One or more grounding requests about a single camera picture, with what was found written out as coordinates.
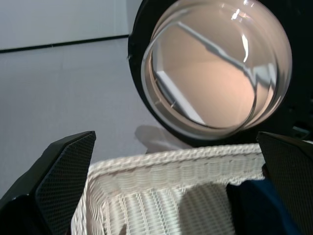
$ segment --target glass dome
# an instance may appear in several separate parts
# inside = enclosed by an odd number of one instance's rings
[[[291,48],[257,1],[179,0],[156,24],[141,79],[164,122],[218,140],[268,118],[291,78]]]

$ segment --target dark blue fabric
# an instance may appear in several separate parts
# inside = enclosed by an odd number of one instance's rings
[[[227,185],[237,235],[301,235],[270,180]]]

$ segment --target white wicker basket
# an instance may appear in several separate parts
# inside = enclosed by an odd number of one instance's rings
[[[89,169],[73,235],[233,235],[227,183],[262,178],[258,144],[99,162]]]

